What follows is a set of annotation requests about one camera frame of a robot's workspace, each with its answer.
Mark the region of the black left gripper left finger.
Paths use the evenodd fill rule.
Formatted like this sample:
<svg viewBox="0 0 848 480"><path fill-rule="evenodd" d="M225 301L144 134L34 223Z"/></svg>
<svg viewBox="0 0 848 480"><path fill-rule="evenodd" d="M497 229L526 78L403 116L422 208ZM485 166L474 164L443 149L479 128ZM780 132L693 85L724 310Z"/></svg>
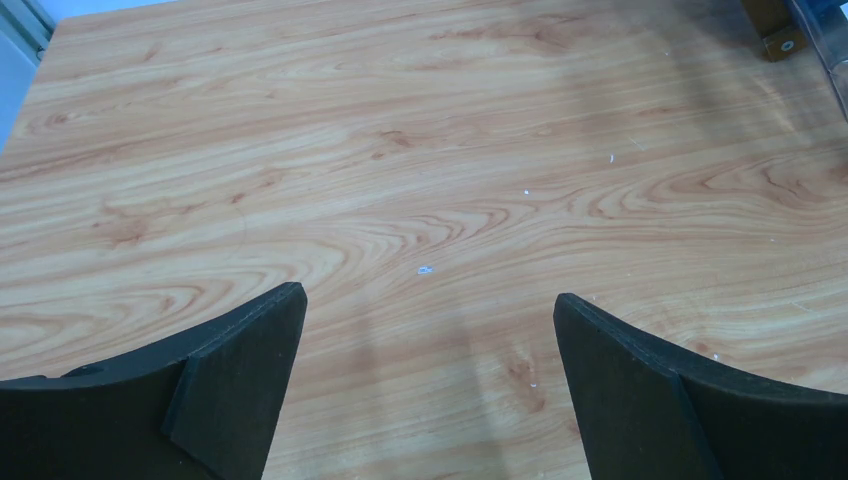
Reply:
<svg viewBox="0 0 848 480"><path fill-rule="evenodd" d="M307 296L281 284L204 323L62 376L1 384L5 479L258 479Z"/></svg>

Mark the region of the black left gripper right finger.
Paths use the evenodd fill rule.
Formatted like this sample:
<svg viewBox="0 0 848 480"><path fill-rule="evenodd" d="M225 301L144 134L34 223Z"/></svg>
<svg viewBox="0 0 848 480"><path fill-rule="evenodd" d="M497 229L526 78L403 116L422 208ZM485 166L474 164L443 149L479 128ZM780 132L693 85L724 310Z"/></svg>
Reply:
<svg viewBox="0 0 848 480"><path fill-rule="evenodd" d="M595 479L843 479L847 398L754 375L572 293L553 321Z"/></svg>

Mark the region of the blue clear square bottle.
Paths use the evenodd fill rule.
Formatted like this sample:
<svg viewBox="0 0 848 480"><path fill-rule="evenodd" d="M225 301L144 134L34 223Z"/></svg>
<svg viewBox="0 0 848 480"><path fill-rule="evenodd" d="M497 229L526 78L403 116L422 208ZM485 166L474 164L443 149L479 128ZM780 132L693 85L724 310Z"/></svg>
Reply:
<svg viewBox="0 0 848 480"><path fill-rule="evenodd" d="M792 0L788 4L847 117L847 0Z"/></svg>

